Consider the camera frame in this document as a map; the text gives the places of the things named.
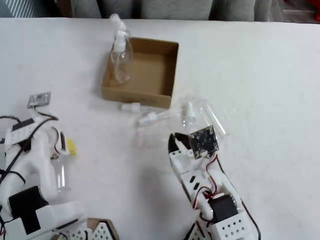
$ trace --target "cable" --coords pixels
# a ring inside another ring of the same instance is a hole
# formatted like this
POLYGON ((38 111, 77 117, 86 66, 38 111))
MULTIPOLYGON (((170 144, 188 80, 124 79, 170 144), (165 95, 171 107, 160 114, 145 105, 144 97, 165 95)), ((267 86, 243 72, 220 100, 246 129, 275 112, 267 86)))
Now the cable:
POLYGON ((18 123, 21 123, 20 119, 17 118, 16 116, 0 116, 0 119, 12 119, 12 120, 16 120, 18 123))
MULTIPOLYGON (((219 161, 218 156, 217 156, 216 160, 217 160, 217 162, 218 162, 218 165, 219 165, 219 168, 220 168, 221 172, 222 172, 222 173, 226 176, 226 178, 229 180, 227 174, 225 173, 225 171, 224 171, 224 169, 223 169, 223 167, 222 167, 222 165, 221 165, 221 162, 219 161)), ((241 203, 242 203, 242 205, 243 205, 246 213, 248 214, 250 220, 252 221, 253 225, 254 225, 255 228, 256 228, 256 231, 257 231, 257 233, 258 233, 258 240, 261 240, 261 232, 260 232, 260 229, 259 229, 258 224, 256 223, 255 219, 254 219, 254 218, 252 217, 252 215, 250 214, 249 210, 247 209, 247 206, 245 205, 245 203, 244 203, 244 201, 243 201, 242 199, 241 199, 241 203)))
POLYGON ((54 119, 57 119, 58 118, 56 116, 53 116, 53 115, 50 115, 48 113, 44 113, 44 112, 41 112, 39 110, 36 109, 36 107, 33 108, 38 114, 40 114, 41 116, 44 116, 44 117, 50 117, 50 118, 54 118, 54 119))
POLYGON ((25 178, 17 171, 6 171, 4 169, 0 169, 0 175, 3 175, 3 174, 15 174, 17 175, 19 178, 21 178, 21 180, 23 181, 23 184, 26 184, 26 180, 25 178))
POLYGON ((64 236, 64 237, 65 237, 65 239, 66 239, 66 240, 68 240, 68 237, 67 237, 67 235, 65 235, 64 233, 62 233, 62 232, 59 232, 59 235, 62 235, 62 236, 64 236))
POLYGON ((208 173, 209 178, 211 179, 211 181, 212 181, 212 183, 214 185, 214 192, 212 193, 211 197, 217 194, 218 187, 217 187, 217 184, 216 184, 214 178, 209 173, 208 167, 209 167, 210 164, 214 163, 217 160, 217 158, 218 158, 218 154, 215 153, 214 156, 212 157, 212 160, 205 166, 205 171, 208 173))
POLYGON ((209 193, 211 194, 212 192, 211 192, 211 189, 209 188, 209 187, 207 187, 207 186, 202 186, 202 187, 200 187, 199 188, 199 190, 198 190, 198 192, 196 193, 196 195, 195 195, 195 198, 194 198, 194 201, 193 201, 193 204, 192 204, 192 208, 193 209, 196 209, 197 208, 197 197, 198 197, 198 194, 199 194, 199 192, 201 191, 201 189, 208 189, 209 190, 209 193))
MULTIPOLYGON (((15 116, 6 116, 6 115, 4 115, 4 116, 0 116, 0 119, 12 119, 12 120, 16 120, 18 123, 21 123, 20 119, 15 117, 15 116)), ((5 143, 5 139, 2 138, 0 140, 0 144, 4 144, 4 143, 5 143)))
POLYGON ((56 141, 55 141, 55 144, 54 144, 54 150, 55 150, 58 154, 60 154, 60 152, 57 150, 57 143, 58 143, 58 141, 59 141, 59 132, 58 132, 58 130, 57 130, 55 127, 51 127, 51 128, 54 129, 55 132, 56 132, 56 141))
MULTIPOLYGON (((25 148, 28 146, 28 144, 30 143, 32 137, 34 136, 34 134, 36 133, 36 131, 38 131, 38 129, 45 124, 48 121, 57 121, 59 120, 57 117, 55 116, 51 116, 50 118, 47 118, 45 120, 43 120, 38 126, 36 126, 36 128, 32 131, 32 133, 30 134, 30 136, 27 138, 25 144, 20 148, 19 152, 15 155, 15 157, 13 158, 13 160, 11 161, 11 163, 9 164, 9 166, 7 167, 7 169, 5 170, 6 172, 10 171, 11 168, 13 167, 13 165, 15 164, 15 162, 17 161, 17 159, 19 158, 19 156, 21 155, 21 153, 25 150, 25 148)), ((7 176, 8 173, 5 173, 4 175, 1 176, 0 178, 0 184, 2 183, 2 181, 5 179, 5 177, 7 176)))
MULTIPOLYGON (((49 114, 45 114, 42 112, 37 111, 40 115, 42 116, 46 116, 49 117, 45 120, 43 120, 41 123, 39 123, 38 126, 35 127, 35 129, 32 131, 32 133, 30 134, 30 136, 26 139, 25 144, 20 148, 20 150, 18 151, 18 153, 15 155, 15 157, 13 158, 13 160, 11 161, 11 163, 9 164, 9 166, 6 168, 5 173, 0 177, 0 184, 2 183, 2 181, 5 179, 5 177, 7 176, 8 173, 16 173, 14 171, 11 171, 11 168, 13 167, 13 165, 16 163, 17 159, 20 157, 21 153, 25 150, 25 148, 28 146, 28 144, 30 143, 31 139, 33 138, 33 136, 35 135, 35 133, 38 131, 38 129, 45 124, 48 121, 58 121, 59 119, 56 116, 53 115, 49 115, 49 114)), ((0 119, 3 118, 9 118, 9 119, 14 119, 16 121, 18 121, 18 123, 20 123, 21 121, 14 116, 0 116, 0 119)), ((0 215, 0 224, 1 224, 1 229, 4 229, 3 232, 3 240, 6 239, 6 228, 5 228, 5 224, 8 223, 10 221, 4 222, 4 220, 2 219, 1 215, 0 215)))

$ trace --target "cardboard box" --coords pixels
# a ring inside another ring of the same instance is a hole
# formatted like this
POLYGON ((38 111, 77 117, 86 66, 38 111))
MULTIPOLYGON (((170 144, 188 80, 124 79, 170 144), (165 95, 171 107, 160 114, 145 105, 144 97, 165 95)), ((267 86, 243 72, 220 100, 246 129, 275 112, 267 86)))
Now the cardboard box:
POLYGON ((114 79, 114 65, 110 58, 102 83, 107 100, 170 108, 174 90, 179 44, 133 37, 132 78, 126 83, 114 79))

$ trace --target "clear plastic tube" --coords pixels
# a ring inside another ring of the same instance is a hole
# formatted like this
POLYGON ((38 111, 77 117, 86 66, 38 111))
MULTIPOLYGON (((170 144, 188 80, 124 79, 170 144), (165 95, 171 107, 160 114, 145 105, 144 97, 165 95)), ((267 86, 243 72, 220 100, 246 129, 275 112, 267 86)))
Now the clear plastic tube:
POLYGON ((216 134, 218 134, 220 138, 226 136, 228 132, 222 123, 222 119, 217 117, 213 106, 210 105, 206 100, 199 101, 198 105, 204 120, 208 125, 213 125, 216 134))
POLYGON ((51 160, 51 164, 55 172, 56 186, 59 193, 68 192, 71 188, 69 186, 67 164, 64 157, 60 155, 58 159, 51 160))

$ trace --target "plastic spray bottle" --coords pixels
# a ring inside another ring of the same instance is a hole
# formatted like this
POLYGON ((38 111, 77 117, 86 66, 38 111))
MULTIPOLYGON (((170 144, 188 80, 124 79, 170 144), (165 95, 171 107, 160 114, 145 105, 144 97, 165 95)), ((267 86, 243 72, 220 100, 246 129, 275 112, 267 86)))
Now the plastic spray bottle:
POLYGON ((110 20, 115 27, 111 61, 114 65, 114 79, 123 84, 132 78, 133 50, 131 34, 118 14, 112 14, 110 20))

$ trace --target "white table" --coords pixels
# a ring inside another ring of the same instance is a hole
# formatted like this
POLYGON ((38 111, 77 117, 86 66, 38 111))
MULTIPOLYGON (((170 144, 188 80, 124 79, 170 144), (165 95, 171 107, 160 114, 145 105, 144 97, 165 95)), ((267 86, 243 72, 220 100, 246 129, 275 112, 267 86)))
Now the white table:
MULTIPOLYGON (((125 22, 133 36, 179 42, 173 104, 199 94, 226 117, 220 159, 262 239, 317 239, 320 25, 125 22)), ((0 113, 26 118, 29 95, 52 92, 50 110, 78 150, 69 197, 112 219, 122 240, 182 239, 194 213, 167 140, 138 146, 139 115, 101 98, 110 22, 0 19, 0 33, 0 113)))

